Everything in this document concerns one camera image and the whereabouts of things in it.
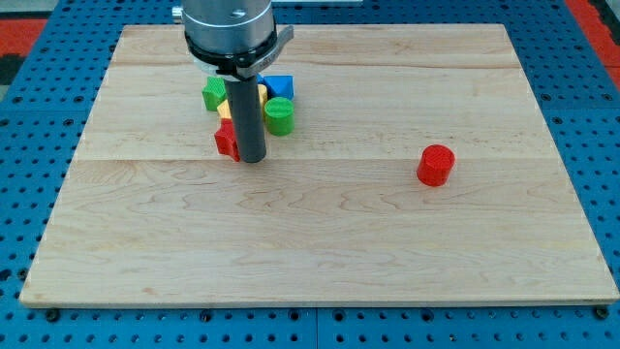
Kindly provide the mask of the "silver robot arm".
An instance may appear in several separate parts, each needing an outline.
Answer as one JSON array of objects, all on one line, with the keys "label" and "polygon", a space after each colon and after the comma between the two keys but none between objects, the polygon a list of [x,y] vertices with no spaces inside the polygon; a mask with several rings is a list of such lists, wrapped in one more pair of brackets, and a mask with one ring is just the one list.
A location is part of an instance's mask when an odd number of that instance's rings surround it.
[{"label": "silver robot arm", "polygon": [[276,27],[270,0],[181,0],[171,10],[195,64],[231,81],[257,76],[294,36]]}]

